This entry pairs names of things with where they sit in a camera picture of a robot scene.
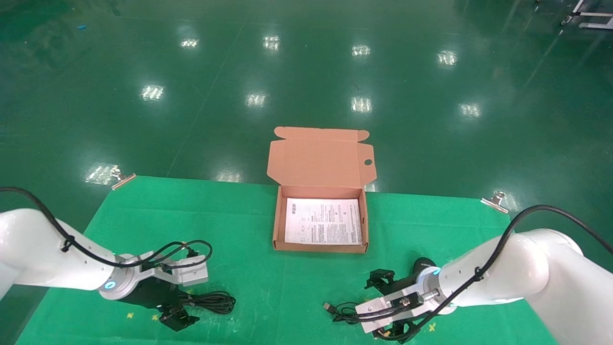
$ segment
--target cardboard box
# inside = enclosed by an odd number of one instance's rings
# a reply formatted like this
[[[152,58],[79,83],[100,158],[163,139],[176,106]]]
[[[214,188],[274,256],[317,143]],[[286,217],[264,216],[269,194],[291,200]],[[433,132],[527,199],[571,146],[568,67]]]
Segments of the cardboard box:
[[[372,145],[361,144],[368,131],[277,127],[283,140],[270,143],[268,176],[277,181],[273,247],[305,252],[366,253],[368,210],[364,186],[377,178]],[[361,245],[285,242],[287,198],[358,199]]]

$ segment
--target white robotic arm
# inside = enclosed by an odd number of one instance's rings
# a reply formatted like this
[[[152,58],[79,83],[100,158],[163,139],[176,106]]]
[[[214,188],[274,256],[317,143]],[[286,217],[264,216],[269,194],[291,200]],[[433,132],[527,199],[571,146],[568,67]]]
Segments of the white robotic arm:
[[[362,322],[364,332],[383,335],[383,327],[393,322],[418,319],[434,311],[475,274],[475,267],[488,260],[499,239],[481,244],[442,268],[424,268],[408,281],[414,282],[409,286],[403,281],[381,284],[375,277],[379,285],[372,285],[383,290],[384,296],[356,306],[358,314],[368,315],[398,303],[407,306],[413,303],[415,308]],[[386,287],[401,289],[386,294]],[[524,298],[560,345],[610,345],[611,291],[613,274],[586,259],[568,236],[539,229],[511,235],[483,280],[460,293],[440,314],[449,314],[456,307],[503,304]]]
[[[170,255],[163,257],[159,251],[139,256],[115,255],[70,225],[56,221],[73,242],[96,259],[72,246],[40,211],[16,209],[0,213],[0,299],[13,284],[98,290],[108,300],[157,309],[162,313],[160,321],[175,331],[199,320],[187,315],[183,308],[194,305],[198,296],[182,292],[177,286],[208,281],[206,261],[210,253],[198,255],[189,248],[190,242],[176,242],[175,251],[188,249],[192,255],[177,261],[169,259]],[[231,312],[235,299],[227,293],[218,297],[227,302],[227,312]]]

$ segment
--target paper manual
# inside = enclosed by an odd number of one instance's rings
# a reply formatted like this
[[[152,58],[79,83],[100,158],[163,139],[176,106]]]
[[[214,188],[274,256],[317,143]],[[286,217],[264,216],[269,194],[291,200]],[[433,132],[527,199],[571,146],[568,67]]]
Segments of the paper manual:
[[[304,244],[362,244],[357,199],[287,198],[285,241]]]

